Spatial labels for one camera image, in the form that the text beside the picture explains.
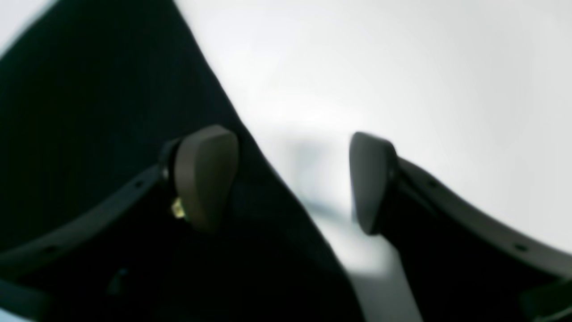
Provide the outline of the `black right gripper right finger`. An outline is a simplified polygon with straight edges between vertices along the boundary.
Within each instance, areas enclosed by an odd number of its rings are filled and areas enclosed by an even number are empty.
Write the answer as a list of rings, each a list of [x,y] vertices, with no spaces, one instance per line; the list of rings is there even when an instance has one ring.
[[[349,145],[352,206],[397,250],[425,322],[569,322],[571,255],[475,208],[394,145]]]

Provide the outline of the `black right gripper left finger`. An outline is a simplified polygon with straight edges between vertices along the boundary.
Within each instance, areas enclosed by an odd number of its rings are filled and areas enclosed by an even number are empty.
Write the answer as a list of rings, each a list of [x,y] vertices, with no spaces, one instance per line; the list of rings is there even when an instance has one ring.
[[[181,232],[213,234],[239,164],[237,135],[209,126],[75,220],[1,253],[1,308],[32,322],[123,319],[151,305]]]

